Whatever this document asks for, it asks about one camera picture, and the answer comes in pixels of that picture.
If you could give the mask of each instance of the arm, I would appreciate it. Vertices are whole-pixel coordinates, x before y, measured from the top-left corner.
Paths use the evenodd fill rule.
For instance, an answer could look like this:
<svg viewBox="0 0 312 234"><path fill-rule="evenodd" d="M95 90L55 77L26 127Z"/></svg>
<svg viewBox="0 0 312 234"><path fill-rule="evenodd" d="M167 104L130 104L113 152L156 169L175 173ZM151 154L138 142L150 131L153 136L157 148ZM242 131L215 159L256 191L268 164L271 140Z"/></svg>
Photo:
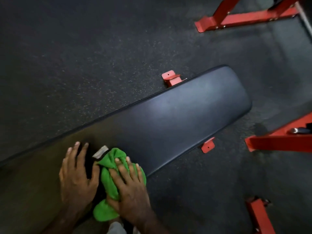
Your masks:
<svg viewBox="0 0 312 234"><path fill-rule="evenodd" d="M110 169L110 174L120 193L120 201L115 201L107 196L107 202L119 213L119 215L128 220L132 225L138 228L141 234L169 234L169 231L157 219L149 202L149 195L143 183L141 167L136 164L138 175L136 175L130 158L126 158L130 174L118 158L115 162L123 179L114 169Z"/></svg>
<svg viewBox="0 0 312 234"><path fill-rule="evenodd" d="M43 230L41 234L72 233L76 222L83 211L93 200L99 185L99 166L92 167L92 178L87 179L84 161L88 143L84 145L77 157L80 143L76 142L73 148L68 148L59 177L61 184L61 198L63 207L57 217Z"/></svg>

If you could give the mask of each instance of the green cloth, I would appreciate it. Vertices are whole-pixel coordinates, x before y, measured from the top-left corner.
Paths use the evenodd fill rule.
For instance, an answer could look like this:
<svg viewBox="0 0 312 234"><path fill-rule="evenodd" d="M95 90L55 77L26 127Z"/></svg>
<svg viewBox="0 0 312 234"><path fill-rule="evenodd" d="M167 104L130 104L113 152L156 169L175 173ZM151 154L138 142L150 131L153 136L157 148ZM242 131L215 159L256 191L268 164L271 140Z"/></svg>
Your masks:
<svg viewBox="0 0 312 234"><path fill-rule="evenodd" d="M101 172L101 182L104 185L106 193L113 198L114 200L119 200L119 192L117 187L115 186L112 177L110 176L110 173L108 169L115 169L118 174L119 170L115 163L115 158L119 158L119 160L122 162L122 164L125 166L127 171L129 172L128 164L126 161L126 153L118 148L111 149L103 158L101 161L98 162L99 165L102 165L102 172ZM136 165L133 163L133 167L135 169L135 173L137 173ZM144 185L146 185L146 176L145 173L142 170ZM102 200L100 203L98 203L94 210L93 210L93 216L97 221L109 221L111 219L117 218L119 214L107 203L106 199Z"/></svg>

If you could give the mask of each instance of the gym floor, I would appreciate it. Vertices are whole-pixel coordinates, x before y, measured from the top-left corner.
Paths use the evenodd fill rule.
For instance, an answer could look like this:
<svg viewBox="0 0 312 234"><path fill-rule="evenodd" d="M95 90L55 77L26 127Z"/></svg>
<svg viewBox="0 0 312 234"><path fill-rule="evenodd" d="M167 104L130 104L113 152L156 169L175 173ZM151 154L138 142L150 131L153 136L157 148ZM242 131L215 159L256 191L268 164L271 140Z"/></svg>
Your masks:
<svg viewBox="0 0 312 234"><path fill-rule="evenodd" d="M312 232L311 155L244 144L255 125L312 99L311 39L299 17L199 34L194 21L221 1L0 0L1 157L165 89L163 72L228 64L251 112L217 133L209 153L196 148L152 175L152 206L172 233L251 233L244 199L258 195L273 203L276 233ZM233 13L271 4L241 0ZM60 198L49 181L60 164L49 154L0 168L1 233L37 233L53 218ZM90 218L75 233L102 230Z"/></svg>

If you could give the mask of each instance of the weight bench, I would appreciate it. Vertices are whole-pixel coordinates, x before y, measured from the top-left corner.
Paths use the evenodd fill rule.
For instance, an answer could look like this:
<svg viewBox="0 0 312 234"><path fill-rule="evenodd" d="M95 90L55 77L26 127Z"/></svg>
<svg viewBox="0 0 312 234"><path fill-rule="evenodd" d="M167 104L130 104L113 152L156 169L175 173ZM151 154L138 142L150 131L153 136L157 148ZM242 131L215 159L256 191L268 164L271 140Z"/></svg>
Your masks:
<svg viewBox="0 0 312 234"><path fill-rule="evenodd" d="M103 145L118 147L150 175L242 117L251 106L234 71L219 66L24 154L65 155L76 141L89 142L87 157Z"/></svg>

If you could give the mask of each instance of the red metal frame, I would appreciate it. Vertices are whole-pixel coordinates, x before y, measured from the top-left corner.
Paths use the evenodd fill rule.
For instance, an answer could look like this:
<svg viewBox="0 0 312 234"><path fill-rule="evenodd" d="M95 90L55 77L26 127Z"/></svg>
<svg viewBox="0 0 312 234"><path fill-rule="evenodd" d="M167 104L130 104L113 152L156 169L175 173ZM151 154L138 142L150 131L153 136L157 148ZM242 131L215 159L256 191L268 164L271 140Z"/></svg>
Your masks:
<svg viewBox="0 0 312 234"><path fill-rule="evenodd" d="M277 5L264 11L254 11L243 14L229 15L239 0L223 0L213 16L204 16L195 22L198 32L202 33L219 28L241 26L277 20L281 18L290 18L298 14L295 7L291 7L299 0L282 0Z"/></svg>
<svg viewBox="0 0 312 234"><path fill-rule="evenodd" d="M283 150L312 153L312 134L288 134L291 128L305 127L312 122L312 112L264 136L245 139L250 152L260 150Z"/></svg>
<svg viewBox="0 0 312 234"><path fill-rule="evenodd" d="M168 85L168 87L174 86L175 84L178 84L178 83L183 81L180 78L181 75L176 74L173 70L167 71L167 72L163 73L161 76L162 76L163 80L165 81L165 83ZM202 145L202 151L204 153L208 153L210 150L212 150L215 147L215 145L213 143L213 139L214 139L214 137L207 140Z"/></svg>
<svg viewBox="0 0 312 234"><path fill-rule="evenodd" d="M252 218L256 233L275 234L271 221L266 213L265 204L261 199L250 198L246 206Z"/></svg>

